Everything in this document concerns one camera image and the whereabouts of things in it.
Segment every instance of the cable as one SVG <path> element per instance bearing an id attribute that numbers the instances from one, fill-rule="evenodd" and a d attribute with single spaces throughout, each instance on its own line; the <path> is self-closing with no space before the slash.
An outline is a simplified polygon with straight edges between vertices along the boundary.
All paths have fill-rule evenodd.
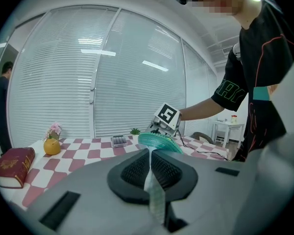
<path id="1" fill-rule="evenodd" d="M 184 143 L 183 139 L 182 139 L 182 135 L 181 135 L 180 131 L 177 130 L 177 132 L 178 132 L 178 134 L 179 134 L 179 136 L 180 136 L 180 139 L 181 139 L 182 144 L 183 144 L 184 147 L 191 148 L 191 149 L 193 149 L 194 151 L 196 151 L 196 152 L 198 152 L 198 153 L 214 153 L 214 154 L 217 154 L 217 155 L 219 155 L 220 157 L 224 158 L 225 160 L 230 161 L 229 159 L 227 159 L 226 157 L 222 156 L 222 155 L 219 154 L 218 152 L 214 152 L 214 151 L 197 151 L 196 149 L 194 149 L 194 148 L 192 148 L 192 147 L 190 147 L 190 146 L 187 146 L 187 145 Z"/>

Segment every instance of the book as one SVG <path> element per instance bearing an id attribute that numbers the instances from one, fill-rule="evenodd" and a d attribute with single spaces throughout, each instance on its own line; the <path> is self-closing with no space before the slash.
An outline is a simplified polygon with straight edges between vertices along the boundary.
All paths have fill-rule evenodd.
<path id="1" fill-rule="evenodd" d="M 23 188 L 35 158 L 33 148 L 12 148 L 0 158 L 0 187 Z"/>

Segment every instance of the white vertical blinds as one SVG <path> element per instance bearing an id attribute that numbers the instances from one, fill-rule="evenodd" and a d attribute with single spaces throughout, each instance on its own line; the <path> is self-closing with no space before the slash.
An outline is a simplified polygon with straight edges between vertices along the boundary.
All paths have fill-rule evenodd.
<path id="1" fill-rule="evenodd" d="M 115 13 L 89 6 L 53 10 L 33 31 L 19 55 L 9 89 L 14 147 L 42 139 L 55 121 L 63 126 L 61 137 L 90 136 L 92 75 Z"/>
<path id="2" fill-rule="evenodd" d="M 218 87 L 217 76 L 208 65 L 207 65 L 207 70 L 208 70 L 208 81 L 209 81 L 209 96 L 211 97 Z M 214 116 L 208 118 L 207 135 L 209 135 L 210 137 L 212 136 L 212 123 L 214 121 L 217 121 L 217 115 L 214 115 Z"/>
<path id="3" fill-rule="evenodd" d="M 144 131 L 163 102 L 185 107 L 181 40 L 168 29 L 122 10 L 104 51 L 113 55 L 101 55 L 98 67 L 96 137 Z"/>
<path id="4" fill-rule="evenodd" d="M 209 83 L 205 61 L 183 41 L 186 73 L 186 107 L 195 105 L 209 98 Z M 184 134 L 194 132 L 208 134 L 208 119 L 185 122 Z"/>

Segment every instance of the checkered tablecloth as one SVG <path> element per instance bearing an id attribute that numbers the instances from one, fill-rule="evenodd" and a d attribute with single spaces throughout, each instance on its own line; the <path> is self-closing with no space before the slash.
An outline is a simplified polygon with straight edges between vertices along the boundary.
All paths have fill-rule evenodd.
<path id="1" fill-rule="evenodd" d="M 202 154 L 184 147 L 180 139 L 175 139 L 182 151 L 189 156 L 224 160 L 217 154 Z M 203 143 L 190 137 L 183 138 L 184 143 L 202 152 L 217 152 L 227 157 L 228 150 L 213 144 Z M 45 154 L 35 163 L 25 180 L 24 187 L 15 191 L 11 202 L 24 210 L 39 195 L 54 186 L 71 172 L 84 165 L 120 156 L 125 153 L 142 149 L 132 136 L 127 137 L 127 146 L 112 148 L 110 138 L 101 139 L 60 139 L 61 152 L 54 156 Z"/>

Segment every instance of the gold lettering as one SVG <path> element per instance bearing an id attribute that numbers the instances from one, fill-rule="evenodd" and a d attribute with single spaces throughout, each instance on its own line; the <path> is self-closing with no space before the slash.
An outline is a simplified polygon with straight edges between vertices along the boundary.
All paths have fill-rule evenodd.
<path id="1" fill-rule="evenodd" d="M 18 159 L 3 160 L 0 164 L 0 167 L 4 170 L 8 168 L 12 168 L 17 162 L 18 162 Z"/>
<path id="2" fill-rule="evenodd" d="M 26 171 L 28 172 L 28 167 L 26 166 L 26 164 L 25 163 L 22 163 L 22 164 L 24 165 Z"/>
<path id="3" fill-rule="evenodd" d="M 30 164 L 31 164 L 31 162 L 30 162 L 29 158 L 26 156 L 25 157 L 25 166 L 26 166 L 27 170 L 30 168 Z"/>
<path id="4" fill-rule="evenodd" d="M 16 176 L 16 175 L 15 175 L 15 178 L 16 178 L 17 181 L 19 181 L 21 187 L 23 188 L 23 183 L 22 183 L 22 181 L 20 180 L 20 178 L 19 178 L 18 176 Z"/>

